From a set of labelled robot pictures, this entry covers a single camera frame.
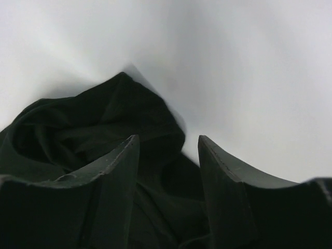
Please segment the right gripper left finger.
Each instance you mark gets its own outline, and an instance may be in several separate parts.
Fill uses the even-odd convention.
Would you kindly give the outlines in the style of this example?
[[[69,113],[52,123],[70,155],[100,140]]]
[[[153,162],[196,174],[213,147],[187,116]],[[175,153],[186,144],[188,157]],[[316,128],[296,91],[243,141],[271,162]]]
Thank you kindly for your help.
[[[1,176],[1,248],[126,248],[140,141],[55,181]]]

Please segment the black tank top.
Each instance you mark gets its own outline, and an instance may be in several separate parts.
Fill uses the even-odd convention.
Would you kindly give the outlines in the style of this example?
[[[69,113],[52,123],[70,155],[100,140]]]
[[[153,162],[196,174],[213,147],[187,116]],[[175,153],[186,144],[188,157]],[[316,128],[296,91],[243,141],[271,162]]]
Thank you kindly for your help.
[[[140,141],[126,248],[210,248],[198,167],[164,100],[126,73],[77,96],[41,99],[1,132],[1,176],[55,181]]]

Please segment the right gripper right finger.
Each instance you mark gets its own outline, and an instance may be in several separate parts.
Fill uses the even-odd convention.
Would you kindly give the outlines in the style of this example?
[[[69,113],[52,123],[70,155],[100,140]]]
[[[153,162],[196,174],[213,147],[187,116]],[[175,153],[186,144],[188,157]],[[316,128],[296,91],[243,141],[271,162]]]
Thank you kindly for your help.
[[[198,140],[213,248],[331,248],[331,179],[287,181]]]

